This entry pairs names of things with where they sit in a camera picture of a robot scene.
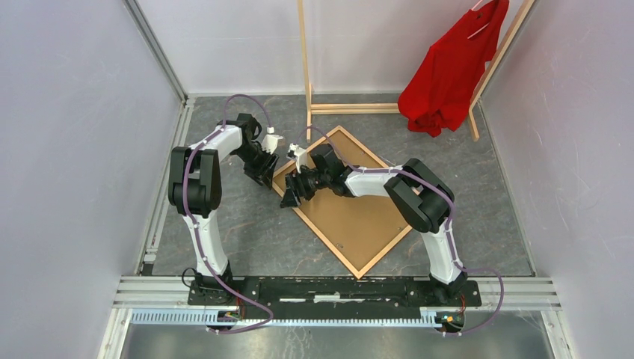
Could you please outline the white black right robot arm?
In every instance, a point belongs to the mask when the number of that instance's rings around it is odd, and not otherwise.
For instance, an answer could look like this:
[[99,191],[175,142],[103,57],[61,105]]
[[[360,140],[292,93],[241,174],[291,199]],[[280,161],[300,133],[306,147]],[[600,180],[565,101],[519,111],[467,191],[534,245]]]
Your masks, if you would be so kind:
[[467,275],[452,239],[454,195],[420,160],[390,168],[355,167],[345,164],[330,144],[312,152],[291,144],[287,156],[295,161],[295,169],[285,176],[281,207],[298,207],[324,188],[339,197],[388,197],[421,234],[430,258],[434,300],[450,305],[461,297]]

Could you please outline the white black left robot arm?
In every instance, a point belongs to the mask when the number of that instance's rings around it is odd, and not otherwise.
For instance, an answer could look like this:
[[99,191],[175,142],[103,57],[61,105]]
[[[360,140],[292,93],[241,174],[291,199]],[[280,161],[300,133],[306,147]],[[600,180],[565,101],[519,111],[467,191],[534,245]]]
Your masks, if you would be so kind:
[[271,188],[281,140],[273,126],[263,127],[253,115],[241,113],[235,120],[220,122],[197,143],[171,150],[167,197],[184,219],[196,255],[190,288],[206,293],[216,304],[227,304],[235,295],[218,228],[221,161],[240,158],[248,178]]

